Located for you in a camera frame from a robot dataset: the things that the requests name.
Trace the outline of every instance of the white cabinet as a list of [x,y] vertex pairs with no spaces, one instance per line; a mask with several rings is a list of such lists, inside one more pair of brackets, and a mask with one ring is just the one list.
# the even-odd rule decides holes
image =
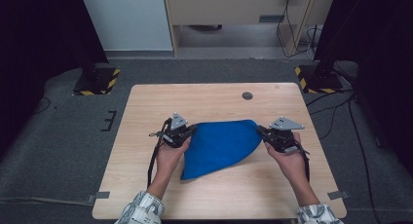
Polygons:
[[172,51],[164,0],[84,0],[105,51]]

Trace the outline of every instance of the blue fabric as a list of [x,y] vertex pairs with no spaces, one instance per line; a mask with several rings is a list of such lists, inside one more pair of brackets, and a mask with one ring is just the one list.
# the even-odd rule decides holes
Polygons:
[[252,120],[197,124],[185,152],[182,180],[230,167],[251,154],[262,137]]

